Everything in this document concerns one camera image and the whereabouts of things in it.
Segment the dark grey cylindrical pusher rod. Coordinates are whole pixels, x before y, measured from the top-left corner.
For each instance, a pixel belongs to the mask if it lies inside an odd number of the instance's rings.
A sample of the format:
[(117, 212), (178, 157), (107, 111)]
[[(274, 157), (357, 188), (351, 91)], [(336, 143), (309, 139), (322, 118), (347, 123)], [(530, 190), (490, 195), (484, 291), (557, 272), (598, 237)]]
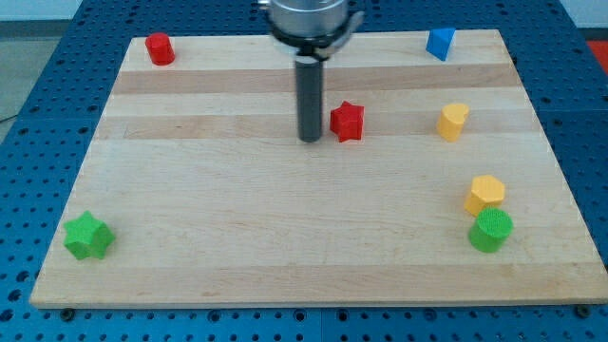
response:
[(312, 57), (298, 57), (294, 70), (298, 138), (315, 143), (323, 132), (323, 63)]

